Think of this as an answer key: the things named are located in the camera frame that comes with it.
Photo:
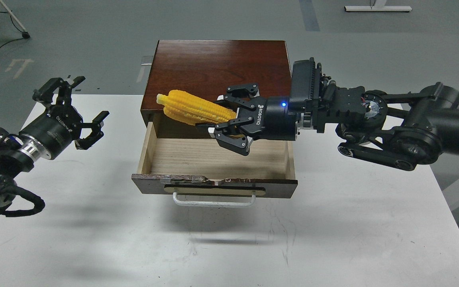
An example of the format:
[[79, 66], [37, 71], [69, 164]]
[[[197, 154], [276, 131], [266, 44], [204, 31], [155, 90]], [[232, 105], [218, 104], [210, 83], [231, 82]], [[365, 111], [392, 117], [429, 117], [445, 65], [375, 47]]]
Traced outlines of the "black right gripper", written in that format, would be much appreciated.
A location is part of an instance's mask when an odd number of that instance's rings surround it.
[[288, 114], [288, 102], [286, 96], [261, 97], [257, 83], [233, 85], [216, 104], [233, 111], [241, 108], [237, 118], [218, 124], [197, 121], [196, 127], [208, 131], [221, 147], [247, 156], [253, 140], [296, 139], [296, 115]]

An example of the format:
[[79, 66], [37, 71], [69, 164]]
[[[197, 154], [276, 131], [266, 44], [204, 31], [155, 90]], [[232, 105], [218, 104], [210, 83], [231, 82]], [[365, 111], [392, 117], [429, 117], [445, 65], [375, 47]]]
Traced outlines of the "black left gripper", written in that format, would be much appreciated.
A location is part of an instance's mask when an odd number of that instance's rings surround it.
[[[68, 82], [59, 77], [51, 78], [40, 89], [33, 91], [33, 100], [41, 103], [45, 111], [19, 132], [23, 141], [20, 152], [33, 161], [41, 157], [54, 160], [74, 140], [76, 149], [89, 149], [104, 136], [101, 129], [109, 111], [100, 112], [92, 122], [83, 122], [82, 116], [71, 105], [72, 89], [85, 79], [78, 76]], [[56, 105], [52, 105], [56, 89], [59, 90], [58, 98]], [[81, 130], [87, 128], [91, 129], [91, 133], [86, 138], [80, 138]]]

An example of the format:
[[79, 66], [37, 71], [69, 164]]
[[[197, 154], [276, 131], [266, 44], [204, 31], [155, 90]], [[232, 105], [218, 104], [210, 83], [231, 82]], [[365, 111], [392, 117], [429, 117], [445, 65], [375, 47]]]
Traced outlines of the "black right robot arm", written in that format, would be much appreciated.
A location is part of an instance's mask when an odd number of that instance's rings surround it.
[[419, 93], [337, 87], [313, 58], [296, 61], [290, 96], [263, 98], [255, 84], [228, 87], [216, 104], [236, 111], [219, 124], [196, 124], [218, 144], [248, 155], [252, 140], [296, 139], [300, 129], [323, 133], [337, 124], [341, 154], [405, 171], [442, 153], [459, 155], [459, 91], [435, 83]]

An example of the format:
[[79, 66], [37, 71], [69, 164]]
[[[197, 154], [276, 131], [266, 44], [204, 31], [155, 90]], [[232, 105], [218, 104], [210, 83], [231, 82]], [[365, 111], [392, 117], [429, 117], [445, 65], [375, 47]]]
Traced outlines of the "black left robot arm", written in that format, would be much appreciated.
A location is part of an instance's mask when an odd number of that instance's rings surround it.
[[84, 80], [84, 76], [49, 79], [32, 96], [45, 107], [40, 116], [18, 134], [0, 127], [0, 216], [32, 216], [45, 207], [40, 196], [17, 185], [18, 174], [31, 171], [40, 158], [57, 158], [71, 143], [77, 149], [89, 149], [104, 136], [101, 129], [108, 111], [84, 122], [72, 105], [72, 90]]

